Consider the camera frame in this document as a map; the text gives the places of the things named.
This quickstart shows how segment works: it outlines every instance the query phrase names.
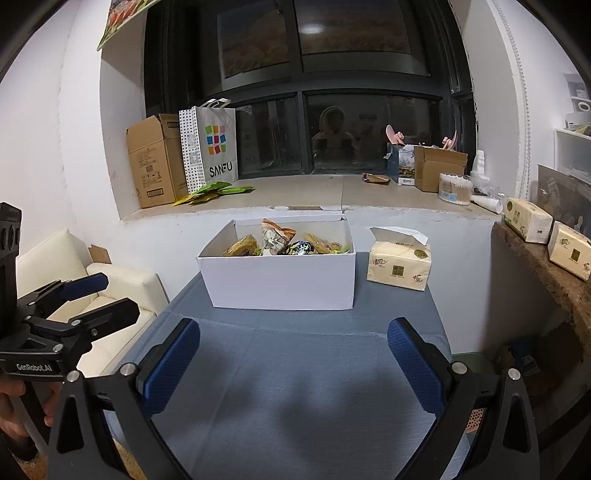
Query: white sofa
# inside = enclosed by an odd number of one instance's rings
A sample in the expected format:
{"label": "white sofa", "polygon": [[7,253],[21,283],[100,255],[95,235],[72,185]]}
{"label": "white sofa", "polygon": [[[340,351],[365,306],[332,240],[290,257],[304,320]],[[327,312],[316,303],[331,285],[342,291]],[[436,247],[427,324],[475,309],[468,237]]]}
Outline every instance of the white sofa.
{"label": "white sofa", "polygon": [[86,377],[97,377],[113,372],[156,315],[164,310],[168,300],[155,273],[90,262],[88,250],[76,237],[68,230],[57,232],[17,258],[17,292],[21,297],[54,280],[75,280],[103,272],[109,279],[106,290],[66,302],[49,318],[67,322],[76,315],[125,297],[139,305],[135,325],[93,342],[92,350],[80,359],[78,369]]}

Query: table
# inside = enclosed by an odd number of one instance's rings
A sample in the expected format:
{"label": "table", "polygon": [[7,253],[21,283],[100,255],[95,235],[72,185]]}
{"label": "table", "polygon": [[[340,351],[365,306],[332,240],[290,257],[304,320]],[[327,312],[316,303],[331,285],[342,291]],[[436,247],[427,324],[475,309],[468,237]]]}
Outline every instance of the table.
{"label": "table", "polygon": [[[354,307],[338,312],[217,309],[198,274],[127,353],[139,362],[183,317],[198,321],[201,346],[153,417],[192,477],[395,478],[434,416],[388,349],[388,323],[405,316],[448,359],[450,348],[428,289],[367,282],[368,254],[356,260]],[[443,478],[467,450],[463,438]]]}
{"label": "table", "polygon": [[528,244],[504,222],[492,227],[492,234],[500,238],[527,268],[542,282],[554,301],[570,316],[574,331],[587,356],[591,356],[591,295],[586,283],[564,268],[553,264],[548,247]]}

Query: window sill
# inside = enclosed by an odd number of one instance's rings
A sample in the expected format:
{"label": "window sill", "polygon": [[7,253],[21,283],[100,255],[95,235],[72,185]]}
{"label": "window sill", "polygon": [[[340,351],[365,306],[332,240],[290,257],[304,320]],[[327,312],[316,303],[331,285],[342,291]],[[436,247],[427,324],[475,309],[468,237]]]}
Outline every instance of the window sill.
{"label": "window sill", "polygon": [[453,212],[468,217],[492,217],[478,205],[454,205],[415,187],[365,183],[361,175],[296,175],[238,180],[234,186],[251,185],[253,192],[227,195],[202,205],[162,205],[141,209],[124,218],[138,220],[179,213],[215,212],[251,207],[283,207],[287,210],[351,210],[356,207],[417,208]]}

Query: human hand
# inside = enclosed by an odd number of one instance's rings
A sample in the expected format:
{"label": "human hand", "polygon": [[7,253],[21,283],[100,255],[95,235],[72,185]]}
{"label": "human hand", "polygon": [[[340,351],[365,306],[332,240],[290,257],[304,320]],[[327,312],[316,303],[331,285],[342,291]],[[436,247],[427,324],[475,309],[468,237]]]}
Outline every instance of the human hand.
{"label": "human hand", "polygon": [[[43,412],[46,415],[45,424],[51,427],[63,384],[53,382],[48,386],[51,390],[51,396],[43,404]],[[29,434],[18,420],[9,397],[20,397],[24,393],[25,384],[23,381],[13,380],[0,373],[0,429],[17,442],[25,440]]]}

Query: sanfu shopping bag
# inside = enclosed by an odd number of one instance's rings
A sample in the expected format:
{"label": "sanfu shopping bag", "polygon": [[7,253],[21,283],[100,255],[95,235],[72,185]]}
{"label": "sanfu shopping bag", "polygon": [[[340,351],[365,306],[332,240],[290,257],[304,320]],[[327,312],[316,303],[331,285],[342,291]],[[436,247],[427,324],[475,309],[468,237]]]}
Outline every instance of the sanfu shopping bag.
{"label": "sanfu shopping bag", "polygon": [[238,179],[236,111],[230,100],[212,99],[178,113],[189,193],[207,183]]}

